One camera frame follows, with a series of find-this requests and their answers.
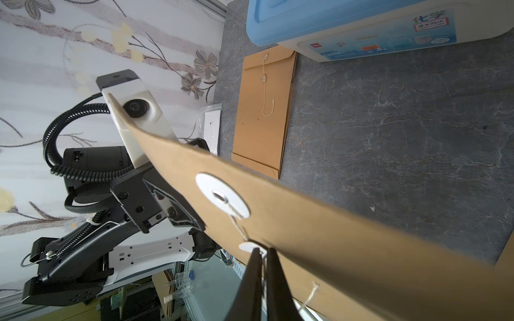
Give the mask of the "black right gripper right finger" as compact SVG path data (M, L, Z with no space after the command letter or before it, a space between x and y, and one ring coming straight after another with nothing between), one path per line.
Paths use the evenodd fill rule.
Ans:
M302 321L277 251L269 247L266 255L266 304L270 321Z

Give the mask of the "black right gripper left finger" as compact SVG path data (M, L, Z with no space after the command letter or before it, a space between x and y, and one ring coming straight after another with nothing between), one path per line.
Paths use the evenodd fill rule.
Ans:
M240 287L225 320L259 321L262 311L262 256L254 248Z

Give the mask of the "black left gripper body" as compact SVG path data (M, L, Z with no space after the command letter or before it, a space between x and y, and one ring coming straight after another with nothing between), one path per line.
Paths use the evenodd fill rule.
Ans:
M143 232L167 219L175 227L205 231L206 225L187 199L147 163L116 178L111 193Z

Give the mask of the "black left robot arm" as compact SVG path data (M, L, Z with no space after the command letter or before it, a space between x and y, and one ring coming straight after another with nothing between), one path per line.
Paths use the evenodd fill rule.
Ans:
M24 285L24 304L88 302L119 280L219 249L186 199L151 164L135 168L124 147L69 148L62 166L67 210L90 219L33 243L37 275Z

